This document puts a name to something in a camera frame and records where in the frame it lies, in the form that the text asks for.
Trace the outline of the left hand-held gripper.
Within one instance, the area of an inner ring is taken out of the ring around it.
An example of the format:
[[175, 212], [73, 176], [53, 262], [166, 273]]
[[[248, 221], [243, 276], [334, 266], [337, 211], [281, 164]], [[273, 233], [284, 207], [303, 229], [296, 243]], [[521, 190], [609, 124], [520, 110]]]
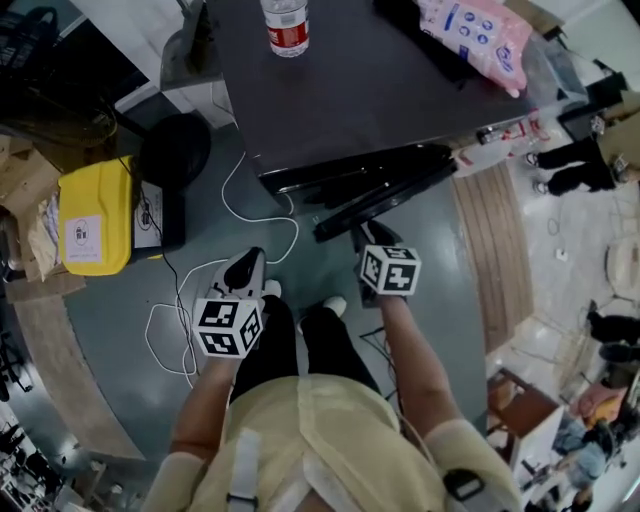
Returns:
[[262, 289], [266, 254], [251, 247], [216, 271], [195, 303], [192, 333], [207, 357], [244, 359], [263, 332]]

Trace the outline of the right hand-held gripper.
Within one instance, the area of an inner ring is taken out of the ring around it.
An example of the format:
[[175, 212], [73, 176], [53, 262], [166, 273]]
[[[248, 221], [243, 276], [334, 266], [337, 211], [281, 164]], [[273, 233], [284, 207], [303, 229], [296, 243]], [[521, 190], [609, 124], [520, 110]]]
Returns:
[[375, 306], [378, 297], [415, 294], [421, 271], [421, 259], [413, 248], [397, 246], [402, 238], [386, 225], [370, 220], [369, 236], [362, 226], [352, 229], [352, 244], [357, 258], [357, 275], [363, 306]]

